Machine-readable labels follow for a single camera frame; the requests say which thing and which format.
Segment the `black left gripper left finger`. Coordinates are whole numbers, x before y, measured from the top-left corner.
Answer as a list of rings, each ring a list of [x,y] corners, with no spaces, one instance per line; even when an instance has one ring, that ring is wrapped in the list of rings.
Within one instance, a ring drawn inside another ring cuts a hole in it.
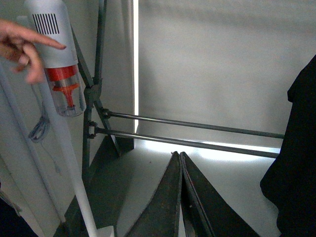
[[[127,237],[178,236],[182,177],[180,154],[173,152],[153,196]]]

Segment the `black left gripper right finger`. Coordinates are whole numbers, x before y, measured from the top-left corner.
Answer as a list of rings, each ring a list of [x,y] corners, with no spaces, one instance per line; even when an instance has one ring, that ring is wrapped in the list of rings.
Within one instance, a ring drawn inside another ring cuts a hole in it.
[[[187,237],[257,237],[224,201],[200,169],[180,153],[183,171],[181,206]]]

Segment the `person's bare hand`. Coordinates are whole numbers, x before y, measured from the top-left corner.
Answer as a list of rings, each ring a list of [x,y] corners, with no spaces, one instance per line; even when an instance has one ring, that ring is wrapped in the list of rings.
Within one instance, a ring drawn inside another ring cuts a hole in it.
[[[66,48],[58,41],[15,22],[0,20],[0,56],[17,64],[13,68],[15,73],[28,69],[28,84],[41,83],[44,78],[44,66],[35,47],[36,43],[59,50]]]

